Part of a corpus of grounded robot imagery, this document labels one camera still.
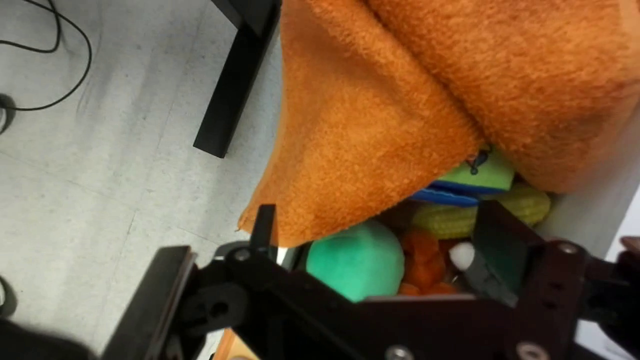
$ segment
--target gray floor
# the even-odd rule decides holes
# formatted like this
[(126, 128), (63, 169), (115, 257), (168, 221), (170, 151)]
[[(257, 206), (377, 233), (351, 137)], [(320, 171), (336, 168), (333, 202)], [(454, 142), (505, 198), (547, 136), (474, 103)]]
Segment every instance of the gray floor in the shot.
[[(18, 113), (0, 136), (0, 273), (17, 321), (100, 351), (155, 250), (191, 243), (199, 261), (240, 237), (236, 217), (273, 147), (280, 49), (273, 44), (226, 160), (193, 147), (234, 28), (208, 0), (59, 0), (92, 37), (86, 84), (65, 103)], [(46, 46), (51, 14), (0, 0), (0, 37)], [(0, 92), (21, 106), (76, 82), (81, 36), (38, 56), (0, 46)]]

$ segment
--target bolt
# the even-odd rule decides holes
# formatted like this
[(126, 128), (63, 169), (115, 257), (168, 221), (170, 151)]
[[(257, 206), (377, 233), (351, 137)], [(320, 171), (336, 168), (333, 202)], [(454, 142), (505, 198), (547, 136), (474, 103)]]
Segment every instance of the bolt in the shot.
[(387, 350), (387, 360), (414, 360), (414, 354), (404, 346), (391, 346)]
[(578, 247), (573, 246), (573, 243), (568, 243), (568, 241), (563, 241), (558, 247), (560, 247), (560, 251), (564, 251), (564, 253), (577, 253), (577, 251), (578, 251)]
[(253, 251), (247, 250), (247, 247), (240, 247), (240, 250), (234, 253), (234, 257), (236, 257), (238, 261), (247, 261), (249, 257), (253, 257)]
[(518, 341), (516, 354), (521, 360), (551, 360), (548, 351), (536, 341)]

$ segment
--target orange towel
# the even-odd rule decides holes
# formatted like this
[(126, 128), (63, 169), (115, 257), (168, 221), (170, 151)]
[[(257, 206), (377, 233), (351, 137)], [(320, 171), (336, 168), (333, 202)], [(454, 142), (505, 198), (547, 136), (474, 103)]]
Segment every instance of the orange towel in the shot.
[(395, 206), (484, 139), (568, 189), (630, 118), (635, 0), (284, 0), (284, 103), (240, 217), (276, 203), (280, 246)]

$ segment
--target wire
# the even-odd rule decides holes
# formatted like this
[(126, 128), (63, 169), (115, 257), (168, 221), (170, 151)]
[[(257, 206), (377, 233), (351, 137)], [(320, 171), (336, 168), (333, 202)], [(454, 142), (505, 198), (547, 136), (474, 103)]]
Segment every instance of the wire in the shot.
[(92, 40), (86, 36), (86, 31), (85, 31), (74, 19), (66, 17), (65, 14), (60, 14), (60, 11), (56, 10), (56, 5), (52, 4), (52, 0), (51, 0), (52, 8), (46, 8), (44, 4), (38, 4), (38, 1), (32, 1), (32, 0), (27, 0), (27, 1), (30, 1), (32, 5), (38, 5), (38, 8), (43, 8), (43, 10), (52, 11), (59, 21), (60, 21), (60, 17), (63, 17), (63, 19), (65, 19), (66, 24), (71, 24), (71, 25), (85, 37), (85, 42), (86, 42), (86, 67), (85, 67), (81, 79), (79, 79), (65, 96), (60, 96), (60, 97), (54, 100), (54, 101), (43, 103), (43, 106), (15, 106), (15, 107), (7, 107), (7, 110), (15, 110), (15, 111), (40, 111), (40, 110), (54, 107), (56, 103), (65, 101), (66, 97), (71, 97), (71, 96), (85, 84), (85, 79), (86, 79), (86, 76), (88, 76), (88, 72), (92, 69), (92, 64), (95, 64), (95, 47), (92, 47)]
[(51, 4), (51, 10), (54, 14), (54, 19), (56, 19), (56, 42), (54, 42), (52, 47), (35, 47), (35, 46), (25, 46), (25, 44), (10, 42), (10, 40), (0, 40), (0, 46), (12, 46), (12, 47), (27, 49), (27, 51), (38, 51), (38, 54), (54, 54), (60, 47), (63, 21), (60, 21), (60, 14), (59, 14), (59, 8), (56, 8), (54, 0), (48, 0), (48, 4)]

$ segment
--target metal frame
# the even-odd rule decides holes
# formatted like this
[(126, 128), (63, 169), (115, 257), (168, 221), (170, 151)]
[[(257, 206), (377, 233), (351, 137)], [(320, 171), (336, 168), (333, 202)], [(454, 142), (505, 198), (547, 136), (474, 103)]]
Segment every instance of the metal frame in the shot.
[(225, 158), (278, 24), (280, 0), (215, 0), (238, 28), (194, 146)]

